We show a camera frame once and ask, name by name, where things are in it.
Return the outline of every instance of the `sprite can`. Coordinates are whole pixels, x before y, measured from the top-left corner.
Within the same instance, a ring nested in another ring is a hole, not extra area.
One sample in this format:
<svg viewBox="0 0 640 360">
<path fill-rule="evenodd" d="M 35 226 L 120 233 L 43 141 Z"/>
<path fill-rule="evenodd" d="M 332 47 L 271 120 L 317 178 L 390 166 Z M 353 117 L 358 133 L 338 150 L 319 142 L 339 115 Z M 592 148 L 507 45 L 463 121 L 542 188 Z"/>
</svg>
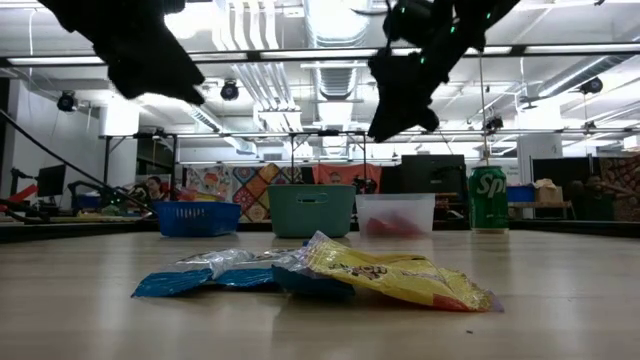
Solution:
<svg viewBox="0 0 640 360">
<path fill-rule="evenodd" d="M 472 229 L 508 229 L 507 177 L 500 166 L 473 168 L 469 178 Z"/>
</svg>

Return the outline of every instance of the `cardboard box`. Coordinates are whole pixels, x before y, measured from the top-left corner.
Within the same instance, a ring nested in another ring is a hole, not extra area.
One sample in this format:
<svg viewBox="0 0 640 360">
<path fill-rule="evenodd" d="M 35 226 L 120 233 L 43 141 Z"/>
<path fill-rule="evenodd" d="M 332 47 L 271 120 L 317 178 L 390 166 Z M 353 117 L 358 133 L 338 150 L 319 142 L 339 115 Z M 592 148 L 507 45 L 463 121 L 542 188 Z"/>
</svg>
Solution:
<svg viewBox="0 0 640 360">
<path fill-rule="evenodd" d="M 536 202 L 559 203 L 563 202 L 562 187 L 541 187 L 536 189 Z"/>
</svg>

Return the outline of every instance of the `teal plastic bin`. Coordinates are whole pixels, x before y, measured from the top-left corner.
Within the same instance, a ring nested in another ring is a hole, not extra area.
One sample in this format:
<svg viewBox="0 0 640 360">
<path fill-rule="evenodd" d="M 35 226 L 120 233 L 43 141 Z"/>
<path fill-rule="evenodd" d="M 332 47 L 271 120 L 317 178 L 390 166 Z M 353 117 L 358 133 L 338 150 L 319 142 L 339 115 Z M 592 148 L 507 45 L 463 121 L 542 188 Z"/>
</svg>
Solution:
<svg viewBox="0 0 640 360">
<path fill-rule="evenodd" d="M 273 232 L 279 237 L 309 238 L 320 230 L 343 237 L 351 228 L 356 188 L 351 185 L 271 185 Z"/>
</svg>

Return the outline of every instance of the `white container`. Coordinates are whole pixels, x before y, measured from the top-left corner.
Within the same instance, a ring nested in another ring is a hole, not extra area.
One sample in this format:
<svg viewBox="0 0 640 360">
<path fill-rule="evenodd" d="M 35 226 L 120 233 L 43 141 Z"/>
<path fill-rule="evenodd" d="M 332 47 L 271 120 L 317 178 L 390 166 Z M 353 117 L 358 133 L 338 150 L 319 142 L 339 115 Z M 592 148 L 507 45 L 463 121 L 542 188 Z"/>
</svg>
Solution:
<svg viewBox="0 0 640 360">
<path fill-rule="evenodd" d="M 360 234 L 419 237 L 433 231 L 435 194 L 356 195 Z"/>
</svg>

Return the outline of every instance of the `table surface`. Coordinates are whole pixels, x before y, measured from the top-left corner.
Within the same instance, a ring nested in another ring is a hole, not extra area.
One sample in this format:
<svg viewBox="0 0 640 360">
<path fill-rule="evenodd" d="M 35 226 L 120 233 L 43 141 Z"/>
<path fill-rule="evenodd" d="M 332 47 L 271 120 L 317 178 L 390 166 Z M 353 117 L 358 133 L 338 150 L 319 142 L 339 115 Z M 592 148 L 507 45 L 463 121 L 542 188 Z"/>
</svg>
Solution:
<svg viewBox="0 0 640 360">
<path fill-rule="evenodd" d="M 451 313 L 358 291 L 323 302 L 205 291 L 132 299 L 138 281 L 198 252 L 288 248 L 271 233 L 131 233 L 0 245 L 2 359 L 637 359 L 640 242 L 513 231 L 340 240 L 413 252 L 493 290 L 505 313 Z"/>
</svg>

